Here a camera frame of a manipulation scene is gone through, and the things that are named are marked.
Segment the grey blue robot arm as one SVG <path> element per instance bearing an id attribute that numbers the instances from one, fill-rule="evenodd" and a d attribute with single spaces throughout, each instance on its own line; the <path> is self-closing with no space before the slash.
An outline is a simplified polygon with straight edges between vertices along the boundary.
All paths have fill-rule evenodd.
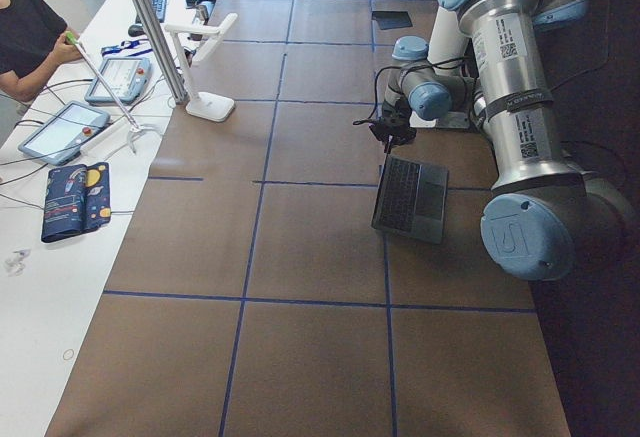
<path id="1" fill-rule="evenodd" d="M 637 214 L 604 178 L 563 155 L 536 42 L 582 18 L 589 0 L 438 0 L 428 49 L 396 49 L 382 114 L 387 148 L 410 142 L 410 118 L 466 111 L 491 142 L 498 178 L 481 218 L 492 260 L 513 276 L 556 280 L 604 267 L 637 239 Z"/>

